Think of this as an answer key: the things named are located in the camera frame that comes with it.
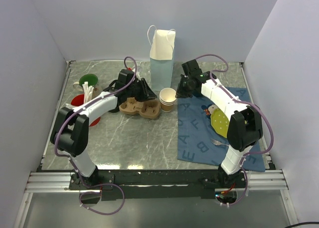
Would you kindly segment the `brown pulp cup carrier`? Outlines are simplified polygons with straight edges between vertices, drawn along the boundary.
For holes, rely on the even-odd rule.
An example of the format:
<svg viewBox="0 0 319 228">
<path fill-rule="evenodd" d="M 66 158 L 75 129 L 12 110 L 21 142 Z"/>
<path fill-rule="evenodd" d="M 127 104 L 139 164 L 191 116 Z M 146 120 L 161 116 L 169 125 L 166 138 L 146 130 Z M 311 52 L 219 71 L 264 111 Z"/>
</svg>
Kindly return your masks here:
<svg viewBox="0 0 319 228">
<path fill-rule="evenodd" d="M 119 110 L 126 115 L 139 114 L 143 118 L 156 119 L 160 114 L 160 102 L 157 99 L 139 102 L 131 97 L 119 106 Z"/>
</svg>

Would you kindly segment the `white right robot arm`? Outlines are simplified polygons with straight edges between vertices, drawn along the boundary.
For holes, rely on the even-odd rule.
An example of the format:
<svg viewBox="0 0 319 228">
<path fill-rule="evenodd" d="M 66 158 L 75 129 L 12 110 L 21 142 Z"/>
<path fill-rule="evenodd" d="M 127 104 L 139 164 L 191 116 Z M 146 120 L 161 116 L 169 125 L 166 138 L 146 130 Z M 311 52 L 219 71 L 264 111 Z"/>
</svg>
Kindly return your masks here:
<svg viewBox="0 0 319 228">
<path fill-rule="evenodd" d="M 210 71 L 202 72 L 195 59 L 183 63 L 176 98 L 190 98 L 195 93 L 210 99 L 229 121 L 229 147 L 218 167 L 217 182 L 230 187 L 237 181 L 245 156 L 263 136 L 261 115 L 256 108 L 233 95 Z"/>
</svg>

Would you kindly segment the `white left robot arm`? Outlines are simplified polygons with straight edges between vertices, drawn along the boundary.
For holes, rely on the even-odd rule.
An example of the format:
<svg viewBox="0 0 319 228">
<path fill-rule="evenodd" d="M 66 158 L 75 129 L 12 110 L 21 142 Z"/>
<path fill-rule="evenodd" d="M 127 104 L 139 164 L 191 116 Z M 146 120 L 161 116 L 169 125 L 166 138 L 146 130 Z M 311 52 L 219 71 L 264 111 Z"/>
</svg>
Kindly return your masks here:
<svg viewBox="0 0 319 228">
<path fill-rule="evenodd" d="M 86 150 L 89 126 L 105 113 L 119 111 L 119 106 L 128 98 L 145 102 L 156 99 L 157 95 L 135 71 L 122 69 L 118 78 L 97 97 L 81 106 L 63 107 L 58 111 L 50 137 L 54 153 L 69 160 L 87 189 L 95 188 L 100 181 L 99 170 Z"/>
</svg>

